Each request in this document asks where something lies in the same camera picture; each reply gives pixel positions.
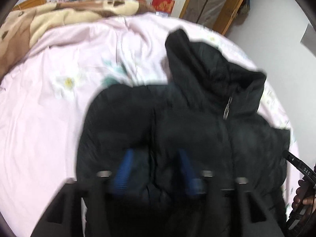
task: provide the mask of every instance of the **wardrobe door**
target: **wardrobe door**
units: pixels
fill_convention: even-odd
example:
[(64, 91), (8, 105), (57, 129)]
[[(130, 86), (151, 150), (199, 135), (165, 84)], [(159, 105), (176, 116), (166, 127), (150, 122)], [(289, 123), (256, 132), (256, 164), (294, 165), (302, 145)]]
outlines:
[(207, 0), (197, 23), (212, 29), (225, 2), (226, 0)]
[(226, 0), (221, 12), (216, 19), (216, 22), (212, 26), (212, 29), (224, 35), (233, 19), (236, 17), (242, 1), (243, 0)]
[(197, 23), (207, 0), (190, 0), (184, 15), (180, 18)]

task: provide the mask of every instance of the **red box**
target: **red box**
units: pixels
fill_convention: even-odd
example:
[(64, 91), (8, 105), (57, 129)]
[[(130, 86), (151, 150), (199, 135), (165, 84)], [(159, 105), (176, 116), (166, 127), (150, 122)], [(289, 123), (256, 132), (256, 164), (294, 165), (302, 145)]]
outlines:
[(156, 11), (166, 12), (171, 14), (175, 0), (153, 0), (151, 5)]

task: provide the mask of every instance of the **zipper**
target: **zipper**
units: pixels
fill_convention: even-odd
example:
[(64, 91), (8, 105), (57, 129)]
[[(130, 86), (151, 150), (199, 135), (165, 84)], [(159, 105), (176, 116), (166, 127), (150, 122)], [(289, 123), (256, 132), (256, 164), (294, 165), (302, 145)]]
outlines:
[(230, 106), (230, 104), (232, 103), (232, 99), (233, 99), (233, 97), (230, 97), (229, 99), (228, 99), (228, 103), (227, 103), (227, 105), (226, 105), (226, 108), (225, 108), (225, 111), (224, 111), (224, 115), (223, 115), (223, 119), (227, 119), (227, 117), (228, 117), (228, 113), (229, 113), (229, 106)]

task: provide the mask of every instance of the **brown blanket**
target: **brown blanket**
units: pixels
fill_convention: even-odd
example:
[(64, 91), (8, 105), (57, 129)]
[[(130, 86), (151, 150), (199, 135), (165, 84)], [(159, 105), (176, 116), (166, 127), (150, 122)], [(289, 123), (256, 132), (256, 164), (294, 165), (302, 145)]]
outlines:
[(12, 11), (0, 28), (0, 82), (49, 29), (80, 22), (93, 22), (116, 15), (154, 11), (135, 0), (93, 0), (47, 3)]

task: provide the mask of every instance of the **bed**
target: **bed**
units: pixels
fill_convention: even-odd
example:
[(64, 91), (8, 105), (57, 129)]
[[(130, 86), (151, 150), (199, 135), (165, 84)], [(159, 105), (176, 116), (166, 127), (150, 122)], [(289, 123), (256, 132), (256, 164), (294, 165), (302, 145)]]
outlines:
[[(191, 40), (216, 47), (229, 61), (257, 70), (238, 46), (218, 33), (151, 12), (48, 28), (14, 64), (0, 85), (3, 233), (30, 236), (58, 189), (75, 178), (84, 115), (100, 90), (113, 83), (132, 86), (171, 79), (164, 42), (177, 28)], [(290, 152), (299, 157), (290, 121), (268, 82), (258, 113), (273, 126), (291, 129)], [(289, 167), (283, 185), (288, 207), (298, 179), (299, 172)]]

